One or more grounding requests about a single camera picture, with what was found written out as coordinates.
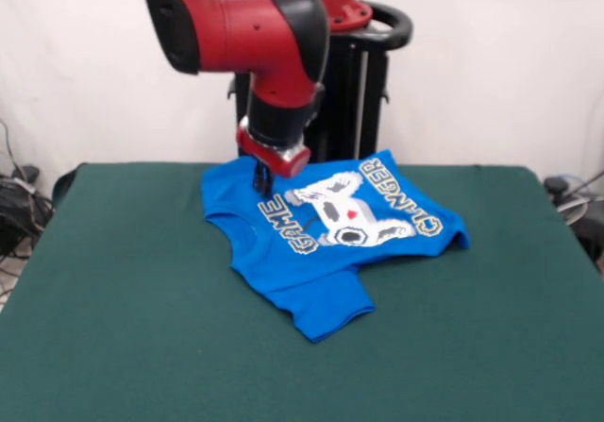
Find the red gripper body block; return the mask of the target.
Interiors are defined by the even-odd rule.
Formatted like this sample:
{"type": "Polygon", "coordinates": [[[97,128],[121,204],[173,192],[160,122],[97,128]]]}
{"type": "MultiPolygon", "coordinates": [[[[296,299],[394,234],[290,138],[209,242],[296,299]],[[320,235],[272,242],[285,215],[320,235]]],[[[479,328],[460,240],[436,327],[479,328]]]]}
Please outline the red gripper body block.
{"type": "Polygon", "coordinates": [[[280,177],[297,176],[310,161],[310,150],[304,145],[303,137],[285,149],[262,144],[250,134],[247,117],[237,126],[236,141],[244,153],[265,164],[273,174],[280,177]]]}

